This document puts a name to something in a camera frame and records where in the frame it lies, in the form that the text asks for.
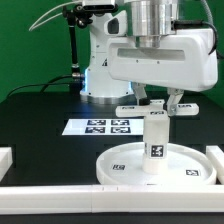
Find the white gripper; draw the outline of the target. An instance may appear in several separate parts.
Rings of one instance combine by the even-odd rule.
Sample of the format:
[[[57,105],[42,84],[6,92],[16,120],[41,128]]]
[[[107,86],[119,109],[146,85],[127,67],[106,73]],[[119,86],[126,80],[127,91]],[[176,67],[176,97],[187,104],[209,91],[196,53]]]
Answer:
[[[216,52],[210,53],[212,45],[211,29],[178,30],[175,35],[162,37],[159,48],[138,48],[133,38],[110,38],[108,70],[113,79],[133,82],[138,105],[148,104],[145,84],[168,87],[167,113],[175,116],[183,90],[200,92],[217,83],[217,58]]]

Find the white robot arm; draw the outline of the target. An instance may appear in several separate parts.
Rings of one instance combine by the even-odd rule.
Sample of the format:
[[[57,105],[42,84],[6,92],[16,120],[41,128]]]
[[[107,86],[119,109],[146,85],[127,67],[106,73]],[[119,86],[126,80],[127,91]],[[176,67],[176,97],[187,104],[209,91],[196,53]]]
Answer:
[[[185,91],[212,88],[218,79],[217,30],[179,18],[179,0],[83,0],[93,18],[91,59],[82,96],[99,103],[146,97],[146,85],[165,87],[171,116],[196,115],[180,102]]]

